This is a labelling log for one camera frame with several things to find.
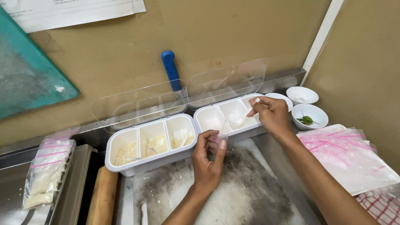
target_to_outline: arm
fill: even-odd
[[[192,154],[194,184],[163,225],[193,224],[212,192],[218,187],[226,154],[226,141],[219,144],[215,161],[207,159],[208,138],[219,131],[206,131],[198,136],[197,145]]]
[[[377,224],[292,132],[285,100],[259,98],[259,103],[255,102],[256,98],[249,100],[253,110],[248,116],[260,114],[261,123],[288,154],[326,222],[330,225]]]

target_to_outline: hinged lid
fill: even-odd
[[[90,111],[109,133],[182,113],[188,99],[185,88],[172,90],[171,85],[177,82],[185,86],[178,79],[97,99]]]
[[[261,58],[192,77],[186,86],[190,109],[257,92],[263,84],[267,62]]]

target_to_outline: small white bowl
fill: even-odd
[[[310,126],[300,123],[297,119],[302,118],[303,115],[311,117],[316,123]],[[292,118],[296,126],[302,130],[315,130],[325,127],[328,124],[328,116],[326,113],[322,109],[311,104],[295,105],[292,109]]]
[[[299,92],[302,92],[302,91],[308,92],[308,93],[311,94],[312,97],[308,102],[297,101],[297,100],[294,100],[292,98],[293,94],[299,93]],[[315,91],[313,91],[311,89],[308,89],[308,88],[304,88],[304,87],[298,87],[298,86],[291,87],[291,88],[287,89],[286,90],[286,95],[293,102],[293,105],[297,105],[297,104],[313,104],[313,103],[316,103],[318,101],[318,99],[319,99],[318,94],[315,93]]]
[[[289,112],[292,111],[293,108],[293,102],[286,96],[284,96],[283,94],[278,94],[278,93],[268,93],[265,94],[266,97],[270,97],[270,98],[277,98],[277,99],[283,99],[286,101],[286,104],[288,104],[288,108],[289,108]]]

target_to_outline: fingernail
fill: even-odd
[[[221,140],[221,142],[220,142],[220,149],[226,150],[226,140]]]

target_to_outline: wooden rolling pin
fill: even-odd
[[[118,173],[109,171],[105,166],[99,169],[86,225],[111,224],[117,181]]]

